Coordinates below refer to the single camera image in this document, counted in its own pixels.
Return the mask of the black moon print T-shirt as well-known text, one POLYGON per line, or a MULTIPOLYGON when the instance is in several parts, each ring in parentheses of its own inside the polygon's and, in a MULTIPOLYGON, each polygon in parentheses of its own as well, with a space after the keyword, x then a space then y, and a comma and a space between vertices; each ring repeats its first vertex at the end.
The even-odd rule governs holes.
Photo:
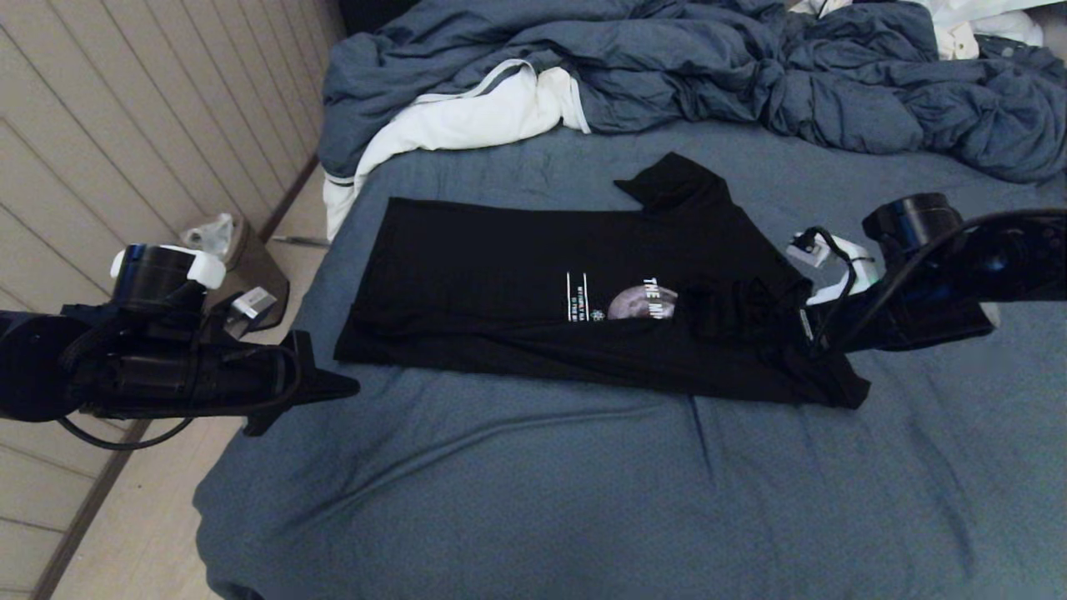
POLYGON ((334 347, 343 363, 499 373, 856 409, 812 357, 812 283, 708 168, 668 153, 617 186, 635 210, 391 198, 334 347))

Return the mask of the brown trash bin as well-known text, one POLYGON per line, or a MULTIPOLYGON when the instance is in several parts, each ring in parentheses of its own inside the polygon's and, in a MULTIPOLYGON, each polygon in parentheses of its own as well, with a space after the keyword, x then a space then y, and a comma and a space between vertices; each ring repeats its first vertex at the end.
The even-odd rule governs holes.
POLYGON ((278 297, 278 303, 261 323, 252 327, 252 332, 259 332, 277 327, 283 320, 288 307, 290 283, 288 277, 282 273, 277 262, 264 247, 262 240, 244 217, 233 216, 235 234, 228 254, 220 258, 225 263, 226 277, 218 290, 210 290, 206 299, 206 307, 214 307, 225 298, 235 293, 246 293, 252 288, 266 288, 278 297))

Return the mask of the clear plastic bin liner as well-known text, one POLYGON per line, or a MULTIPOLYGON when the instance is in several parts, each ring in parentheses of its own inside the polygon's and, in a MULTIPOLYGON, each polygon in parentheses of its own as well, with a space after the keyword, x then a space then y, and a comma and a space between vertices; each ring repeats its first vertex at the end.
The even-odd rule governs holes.
POLYGON ((225 258, 233 241, 235 225, 233 215, 218 214, 184 228, 179 240, 188 249, 209 253, 217 258, 225 258))

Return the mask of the blue bed sheet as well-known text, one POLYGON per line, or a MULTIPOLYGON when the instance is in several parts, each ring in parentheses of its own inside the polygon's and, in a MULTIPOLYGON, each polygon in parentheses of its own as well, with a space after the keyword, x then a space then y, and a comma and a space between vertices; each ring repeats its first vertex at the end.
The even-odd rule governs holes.
POLYGON ((350 365, 193 500, 228 600, 1067 600, 1067 305, 851 356, 857 411, 350 365))

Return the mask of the white blanket grey stripe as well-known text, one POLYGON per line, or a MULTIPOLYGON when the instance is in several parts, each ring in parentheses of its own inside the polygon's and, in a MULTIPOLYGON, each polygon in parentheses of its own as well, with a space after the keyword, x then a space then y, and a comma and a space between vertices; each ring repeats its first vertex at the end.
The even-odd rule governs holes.
POLYGON ((335 239, 375 168, 401 153, 500 147, 557 126, 592 132, 579 80, 561 66, 538 72, 529 61, 510 58, 472 90, 428 92, 371 137, 354 175, 325 176, 325 238, 335 239))

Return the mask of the crumpled blue duvet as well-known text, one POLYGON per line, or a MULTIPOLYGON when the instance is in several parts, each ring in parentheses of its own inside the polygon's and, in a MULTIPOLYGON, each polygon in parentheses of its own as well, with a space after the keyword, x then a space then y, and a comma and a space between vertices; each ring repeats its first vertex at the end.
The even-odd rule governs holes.
POLYGON ((508 58, 571 72, 594 133, 720 119, 855 153, 945 153, 1003 181, 1067 170, 1060 60, 1036 48, 942 61, 914 2, 816 18, 781 0, 423 0, 331 51, 325 171, 350 178, 410 102, 508 58))

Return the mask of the black headboard panel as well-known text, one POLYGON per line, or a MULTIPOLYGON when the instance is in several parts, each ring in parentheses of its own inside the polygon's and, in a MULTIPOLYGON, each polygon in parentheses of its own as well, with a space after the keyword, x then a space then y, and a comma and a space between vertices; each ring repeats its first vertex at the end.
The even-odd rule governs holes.
POLYGON ((347 37, 377 32, 423 0, 334 0, 347 37))

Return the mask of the right motor cylinder white bracket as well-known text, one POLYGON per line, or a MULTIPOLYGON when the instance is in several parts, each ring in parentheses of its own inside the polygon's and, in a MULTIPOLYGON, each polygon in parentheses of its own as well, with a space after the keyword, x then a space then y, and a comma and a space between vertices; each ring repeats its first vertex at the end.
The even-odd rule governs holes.
POLYGON ((878 256, 867 247, 843 239, 826 228, 811 227, 821 231, 830 244, 830 258, 842 262, 845 272, 837 284, 813 293, 807 301, 808 307, 867 293, 888 277, 891 269, 914 256, 934 237, 956 228, 961 222, 964 218, 950 207, 947 198, 941 193, 920 193, 887 202, 861 222, 869 241, 878 247, 878 256))

